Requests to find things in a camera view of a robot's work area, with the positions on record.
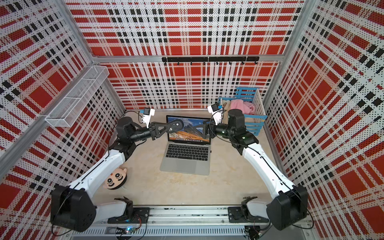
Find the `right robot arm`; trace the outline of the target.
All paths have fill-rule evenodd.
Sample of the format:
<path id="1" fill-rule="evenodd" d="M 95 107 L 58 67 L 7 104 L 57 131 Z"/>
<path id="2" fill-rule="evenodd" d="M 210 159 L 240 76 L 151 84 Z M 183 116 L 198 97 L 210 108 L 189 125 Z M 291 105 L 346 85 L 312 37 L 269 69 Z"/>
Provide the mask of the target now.
<path id="1" fill-rule="evenodd" d="M 245 116 L 241 110 L 229 110 L 227 124 L 209 119 L 192 127 L 191 131 L 204 139 L 216 136 L 227 138 L 265 183 L 272 201 L 267 203 L 256 198 L 247 200 L 246 215 L 268 219 L 280 231 L 295 226 L 297 222 L 307 217 L 309 213 L 307 189 L 295 185 L 273 164 L 258 139 L 247 130 Z"/>

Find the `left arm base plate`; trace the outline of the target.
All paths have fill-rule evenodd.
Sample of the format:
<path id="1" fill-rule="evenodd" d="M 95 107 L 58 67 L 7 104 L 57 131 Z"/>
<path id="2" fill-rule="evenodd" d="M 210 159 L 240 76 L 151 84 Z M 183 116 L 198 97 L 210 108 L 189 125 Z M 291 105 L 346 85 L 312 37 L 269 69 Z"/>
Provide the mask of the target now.
<path id="1" fill-rule="evenodd" d="M 134 207 L 129 217 L 120 216 L 108 219 L 108 224 L 145 224 L 150 215 L 150 208 Z"/>

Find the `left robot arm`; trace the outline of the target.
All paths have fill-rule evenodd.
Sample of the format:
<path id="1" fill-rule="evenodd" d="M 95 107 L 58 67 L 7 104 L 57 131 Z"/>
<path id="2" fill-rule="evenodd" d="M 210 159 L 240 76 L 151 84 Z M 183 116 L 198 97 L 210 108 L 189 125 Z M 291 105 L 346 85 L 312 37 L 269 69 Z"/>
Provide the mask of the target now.
<path id="1" fill-rule="evenodd" d="M 106 154 L 87 172 L 68 186 L 58 186 L 51 192 L 51 224 L 69 231 L 84 232 L 94 222 L 116 218 L 130 220 L 134 215 L 133 202 L 126 197 L 114 202 L 95 205 L 92 198 L 98 188 L 127 161 L 137 148 L 136 142 L 151 138 L 156 140 L 163 134 L 181 131 L 182 120 L 169 123 L 149 123 L 141 127 L 130 117 L 117 122 L 117 139 Z"/>

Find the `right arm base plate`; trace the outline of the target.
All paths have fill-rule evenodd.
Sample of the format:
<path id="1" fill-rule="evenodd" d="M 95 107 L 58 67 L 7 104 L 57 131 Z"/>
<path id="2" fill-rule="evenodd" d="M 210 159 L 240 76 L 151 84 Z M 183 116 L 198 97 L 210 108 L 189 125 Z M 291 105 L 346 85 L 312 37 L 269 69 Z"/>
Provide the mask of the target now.
<path id="1" fill-rule="evenodd" d="M 243 213 L 241 207 L 228 207 L 228 218 L 230 223 L 269 223 L 266 218 Z"/>

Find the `silver laptop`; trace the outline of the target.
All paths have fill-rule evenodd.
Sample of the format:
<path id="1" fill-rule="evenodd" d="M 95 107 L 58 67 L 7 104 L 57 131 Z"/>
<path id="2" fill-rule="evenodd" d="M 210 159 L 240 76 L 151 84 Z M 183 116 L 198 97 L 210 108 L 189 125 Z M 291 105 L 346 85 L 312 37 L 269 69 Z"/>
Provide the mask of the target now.
<path id="1" fill-rule="evenodd" d="M 190 133 L 188 125 L 209 122 L 208 118 L 167 115 L 167 122 L 180 119 L 184 128 L 168 134 L 168 144 L 160 166 L 162 172 L 174 172 L 207 176 L 210 173 L 211 139 L 203 139 Z"/>

